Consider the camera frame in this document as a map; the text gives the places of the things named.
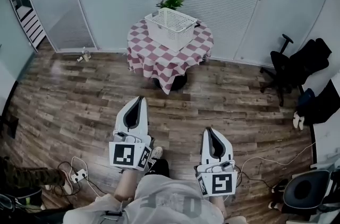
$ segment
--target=electrical outlet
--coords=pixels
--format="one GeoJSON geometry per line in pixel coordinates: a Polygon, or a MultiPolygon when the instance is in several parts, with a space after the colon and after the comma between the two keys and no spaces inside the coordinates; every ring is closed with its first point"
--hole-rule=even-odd
{"type": "Polygon", "coordinates": [[[86,177],[87,177],[87,172],[85,171],[85,169],[80,169],[79,171],[77,171],[77,173],[71,176],[71,180],[73,183],[76,184],[86,177]]]}

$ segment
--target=floor plank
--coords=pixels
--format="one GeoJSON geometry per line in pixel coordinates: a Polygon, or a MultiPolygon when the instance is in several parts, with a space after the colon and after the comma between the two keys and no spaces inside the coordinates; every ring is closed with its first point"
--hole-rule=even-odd
{"type": "MultiPolygon", "coordinates": [[[[9,110],[18,116],[19,126],[15,140],[2,137],[1,155],[19,166],[51,168],[81,157],[91,179],[113,193],[120,178],[108,163],[115,117],[128,101],[145,96],[149,133],[155,145],[164,147],[173,178],[194,179],[206,126],[230,140],[239,167],[254,156],[287,163],[311,144],[310,131],[292,127],[298,90],[286,95],[285,106],[279,107],[275,90],[259,91],[266,80],[258,67],[209,61],[190,68],[185,87],[166,95],[151,80],[130,72],[122,54],[93,54],[89,62],[77,63],[75,56],[54,53],[45,41],[12,98],[9,110]]],[[[243,170],[274,185],[308,170],[311,158],[307,149],[289,166],[254,159],[243,170]]],[[[62,167],[69,170],[66,164],[62,167]]],[[[82,191],[70,197],[75,206],[95,198],[86,183],[81,186],[82,191]]],[[[51,192],[44,191],[44,200],[50,208],[67,204],[51,192]]],[[[230,216],[245,216],[250,224],[284,223],[287,216],[267,208],[270,200],[264,183],[244,177],[225,204],[230,216]]]]}

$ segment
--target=laundry basket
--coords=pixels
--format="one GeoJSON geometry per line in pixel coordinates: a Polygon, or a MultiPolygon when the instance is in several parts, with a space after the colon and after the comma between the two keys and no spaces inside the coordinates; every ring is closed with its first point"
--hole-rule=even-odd
{"type": "Polygon", "coordinates": [[[145,20],[149,37],[173,51],[179,51],[192,40],[197,21],[191,16],[168,8],[147,15],[145,20]]]}

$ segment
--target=potted plant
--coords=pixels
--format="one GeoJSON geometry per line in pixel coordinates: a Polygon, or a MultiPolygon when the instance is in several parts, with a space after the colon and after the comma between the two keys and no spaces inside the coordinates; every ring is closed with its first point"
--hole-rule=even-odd
{"type": "Polygon", "coordinates": [[[167,0],[167,1],[161,1],[160,3],[157,3],[157,7],[159,8],[169,8],[172,10],[175,10],[178,7],[182,7],[184,0],[167,0]]]}

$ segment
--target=red and white tablecloth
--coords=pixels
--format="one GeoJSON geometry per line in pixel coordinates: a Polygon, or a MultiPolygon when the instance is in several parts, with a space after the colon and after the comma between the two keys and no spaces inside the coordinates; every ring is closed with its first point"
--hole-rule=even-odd
{"type": "Polygon", "coordinates": [[[147,78],[157,78],[166,94],[170,93],[176,76],[184,75],[187,68],[210,57],[214,40],[203,22],[194,29],[192,41],[179,52],[162,46],[148,37],[144,19],[133,25],[127,35],[127,61],[129,69],[147,78]]]}

